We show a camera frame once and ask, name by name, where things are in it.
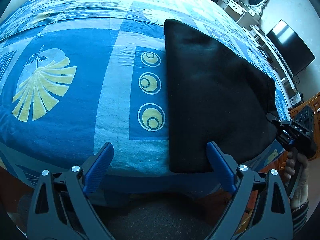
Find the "black flat television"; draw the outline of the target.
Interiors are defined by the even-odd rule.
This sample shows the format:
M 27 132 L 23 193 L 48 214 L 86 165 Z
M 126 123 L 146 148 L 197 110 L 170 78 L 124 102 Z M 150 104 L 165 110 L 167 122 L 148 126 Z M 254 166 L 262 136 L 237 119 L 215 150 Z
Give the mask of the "black flat television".
M 306 43 L 284 20 L 280 20 L 266 36 L 286 62 L 292 77 L 303 71 L 316 58 Z

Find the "black pants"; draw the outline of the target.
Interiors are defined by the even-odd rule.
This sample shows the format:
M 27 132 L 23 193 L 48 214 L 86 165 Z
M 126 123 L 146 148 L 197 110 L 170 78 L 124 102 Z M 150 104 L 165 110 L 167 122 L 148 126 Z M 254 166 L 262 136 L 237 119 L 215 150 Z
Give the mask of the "black pants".
M 275 82 L 224 44 L 177 20 L 164 22 L 168 93 L 169 168 L 212 170 L 208 142 L 238 163 L 274 142 Z

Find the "brown wooden cabinet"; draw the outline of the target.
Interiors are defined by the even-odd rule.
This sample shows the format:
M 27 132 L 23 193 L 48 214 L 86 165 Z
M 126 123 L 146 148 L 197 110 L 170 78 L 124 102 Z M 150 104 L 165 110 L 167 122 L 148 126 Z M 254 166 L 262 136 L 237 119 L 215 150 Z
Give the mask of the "brown wooden cabinet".
M 319 157 L 319 94 L 292 109 L 290 116 L 290 121 L 272 121 L 278 129 L 276 138 L 279 141 L 271 145 L 257 170 L 283 170 L 287 152 L 291 150 L 298 150 L 309 160 Z

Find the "white dressing table with mirror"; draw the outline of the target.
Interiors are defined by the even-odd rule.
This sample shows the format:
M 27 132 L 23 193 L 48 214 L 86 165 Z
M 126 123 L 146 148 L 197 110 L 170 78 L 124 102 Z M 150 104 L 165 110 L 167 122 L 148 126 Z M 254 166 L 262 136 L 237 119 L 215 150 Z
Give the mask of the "white dressing table with mirror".
M 240 27 L 247 30 L 260 25 L 261 15 L 267 3 L 268 0 L 218 0 L 217 2 Z

